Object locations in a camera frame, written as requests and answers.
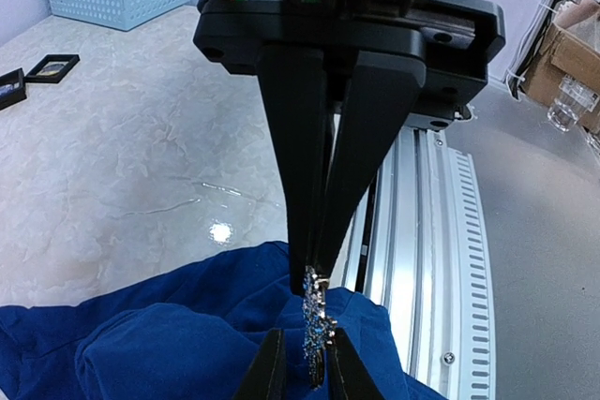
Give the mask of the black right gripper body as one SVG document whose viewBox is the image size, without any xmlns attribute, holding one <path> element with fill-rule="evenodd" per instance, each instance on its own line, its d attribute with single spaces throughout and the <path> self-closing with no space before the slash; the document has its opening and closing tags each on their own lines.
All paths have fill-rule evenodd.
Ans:
<svg viewBox="0 0 600 400">
<path fill-rule="evenodd" d="M 198 10 L 195 46 L 233 75 L 256 75 L 267 44 L 323 51 L 336 104 L 359 52 L 414 53 L 427 75 L 407 124 L 421 129 L 443 130 L 462 119 L 505 45 L 503 10 L 486 0 L 427 0 L 402 17 L 342 16 L 321 0 L 199 0 Z"/>
</svg>

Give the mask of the sunset painting round brooch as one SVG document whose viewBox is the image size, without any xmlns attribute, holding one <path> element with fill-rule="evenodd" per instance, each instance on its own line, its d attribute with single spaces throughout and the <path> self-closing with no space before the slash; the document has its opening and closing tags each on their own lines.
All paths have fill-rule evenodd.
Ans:
<svg viewBox="0 0 600 400">
<path fill-rule="evenodd" d="M 65 62 L 49 62 L 37 73 L 37 75 L 44 78 L 56 76 L 62 71 L 65 65 Z"/>
</svg>

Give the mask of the starry night round brooch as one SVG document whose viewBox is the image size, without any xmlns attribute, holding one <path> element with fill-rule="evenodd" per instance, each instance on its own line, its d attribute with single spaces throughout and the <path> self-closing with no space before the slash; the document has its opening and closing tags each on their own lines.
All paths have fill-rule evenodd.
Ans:
<svg viewBox="0 0 600 400">
<path fill-rule="evenodd" d="M 5 84 L 0 87 L 0 97 L 13 96 L 19 93 L 19 89 L 13 84 Z"/>
</svg>

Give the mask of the clear glass cup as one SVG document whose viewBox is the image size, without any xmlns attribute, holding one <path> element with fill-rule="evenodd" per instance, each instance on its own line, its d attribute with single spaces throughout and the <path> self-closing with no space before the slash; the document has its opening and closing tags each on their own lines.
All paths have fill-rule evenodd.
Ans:
<svg viewBox="0 0 600 400">
<path fill-rule="evenodd" d="M 591 88 L 565 75 L 547 112 L 549 122 L 561 132 L 568 132 L 581 117 L 592 112 L 599 102 L 599 94 Z"/>
</svg>

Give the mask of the blue printed t-shirt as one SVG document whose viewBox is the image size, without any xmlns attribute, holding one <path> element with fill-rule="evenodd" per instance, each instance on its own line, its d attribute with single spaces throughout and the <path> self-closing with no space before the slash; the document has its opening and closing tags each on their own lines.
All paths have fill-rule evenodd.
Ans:
<svg viewBox="0 0 600 400">
<path fill-rule="evenodd" d="M 304 294 L 281 242 L 226 251 L 76 306 L 1 310 L 1 389 L 10 399 L 233 399 L 266 335 L 285 333 L 284 399 L 309 386 Z M 344 288 L 326 313 L 375 384 L 371 399 L 434 399 L 401 366 L 388 312 Z"/>
</svg>

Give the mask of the cardboard box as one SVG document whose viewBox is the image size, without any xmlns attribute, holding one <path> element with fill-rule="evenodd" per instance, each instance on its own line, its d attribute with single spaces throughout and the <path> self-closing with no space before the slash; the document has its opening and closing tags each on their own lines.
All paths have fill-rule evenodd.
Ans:
<svg viewBox="0 0 600 400">
<path fill-rule="evenodd" d="M 525 95 L 548 109 L 565 75 L 599 94 L 599 51 L 573 33 L 552 24 L 524 75 Z M 599 131 L 599 102 L 577 122 L 592 133 Z"/>
</svg>

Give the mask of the black square frame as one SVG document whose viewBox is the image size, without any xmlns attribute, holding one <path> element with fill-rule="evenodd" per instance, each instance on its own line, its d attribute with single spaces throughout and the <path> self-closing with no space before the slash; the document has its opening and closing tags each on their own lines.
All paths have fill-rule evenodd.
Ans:
<svg viewBox="0 0 600 400">
<path fill-rule="evenodd" d="M 79 62 L 78 54 L 47 54 L 25 75 L 24 81 L 57 84 Z"/>
<path fill-rule="evenodd" d="M 27 99 L 23 69 L 20 67 L 0 77 L 0 110 Z"/>
</svg>

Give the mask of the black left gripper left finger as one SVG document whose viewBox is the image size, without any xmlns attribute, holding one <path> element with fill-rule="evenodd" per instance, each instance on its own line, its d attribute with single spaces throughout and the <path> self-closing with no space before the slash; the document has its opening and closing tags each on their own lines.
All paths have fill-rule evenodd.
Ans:
<svg viewBox="0 0 600 400">
<path fill-rule="evenodd" d="M 263 339 L 233 399 L 280 400 L 285 396 L 285 333 L 274 329 Z"/>
</svg>

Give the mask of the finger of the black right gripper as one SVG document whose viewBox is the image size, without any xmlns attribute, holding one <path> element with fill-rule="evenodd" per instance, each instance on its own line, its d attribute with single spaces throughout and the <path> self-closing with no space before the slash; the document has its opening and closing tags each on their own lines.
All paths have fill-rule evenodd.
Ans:
<svg viewBox="0 0 600 400">
<path fill-rule="evenodd" d="M 323 199 L 323 52 L 266 45 L 257 75 L 285 196 L 291 291 L 302 296 Z"/>
<path fill-rule="evenodd" d="M 360 52 L 342 107 L 322 211 L 318 273 L 333 272 L 353 213 L 426 80 L 419 58 Z"/>
</svg>

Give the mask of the aluminium front rail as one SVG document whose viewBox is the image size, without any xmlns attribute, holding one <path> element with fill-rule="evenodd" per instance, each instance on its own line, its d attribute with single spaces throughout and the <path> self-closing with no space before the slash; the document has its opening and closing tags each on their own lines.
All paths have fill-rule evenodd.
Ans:
<svg viewBox="0 0 600 400">
<path fill-rule="evenodd" d="M 449 399 L 496 395 L 488 237 L 469 154 L 404 128 L 352 218 L 334 282 L 384 306 L 403 368 Z"/>
</svg>

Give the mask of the white snowflake brooch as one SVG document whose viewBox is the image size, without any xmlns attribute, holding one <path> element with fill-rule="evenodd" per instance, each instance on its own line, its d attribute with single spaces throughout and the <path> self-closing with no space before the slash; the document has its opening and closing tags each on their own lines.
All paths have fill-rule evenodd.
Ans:
<svg viewBox="0 0 600 400">
<path fill-rule="evenodd" d="M 325 353 L 334 344 L 338 324 L 326 313 L 325 296 L 328 288 L 329 279 L 307 265 L 303 280 L 303 352 L 308 364 L 309 386 L 313 390 L 321 388 L 324 383 Z"/>
</svg>

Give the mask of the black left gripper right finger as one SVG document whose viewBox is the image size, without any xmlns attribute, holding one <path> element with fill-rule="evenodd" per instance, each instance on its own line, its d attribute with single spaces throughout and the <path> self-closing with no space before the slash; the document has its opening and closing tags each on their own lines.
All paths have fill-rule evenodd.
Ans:
<svg viewBox="0 0 600 400">
<path fill-rule="evenodd" d="M 326 360 L 330 399 L 371 399 L 375 395 L 375 384 L 342 328 L 335 329 Z"/>
</svg>

